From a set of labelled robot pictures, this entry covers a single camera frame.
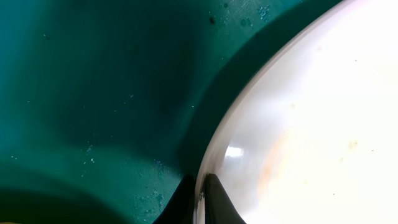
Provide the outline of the white plate with red stain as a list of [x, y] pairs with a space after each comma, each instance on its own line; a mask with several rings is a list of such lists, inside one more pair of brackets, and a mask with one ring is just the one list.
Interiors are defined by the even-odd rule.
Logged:
[[246, 223], [397, 222], [397, 1], [343, 1], [245, 86], [197, 176]]

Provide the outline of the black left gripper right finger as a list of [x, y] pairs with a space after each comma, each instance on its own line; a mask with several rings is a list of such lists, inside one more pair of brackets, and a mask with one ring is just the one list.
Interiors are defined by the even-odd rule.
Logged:
[[206, 224], [246, 224], [236, 211], [216, 174], [207, 174], [203, 184]]

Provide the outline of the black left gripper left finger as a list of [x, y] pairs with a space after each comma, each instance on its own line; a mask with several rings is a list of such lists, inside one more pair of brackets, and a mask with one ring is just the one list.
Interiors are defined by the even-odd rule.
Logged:
[[192, 224], [194, 193], [195, 179], [192, 175], [185, 175], [153, 224]]

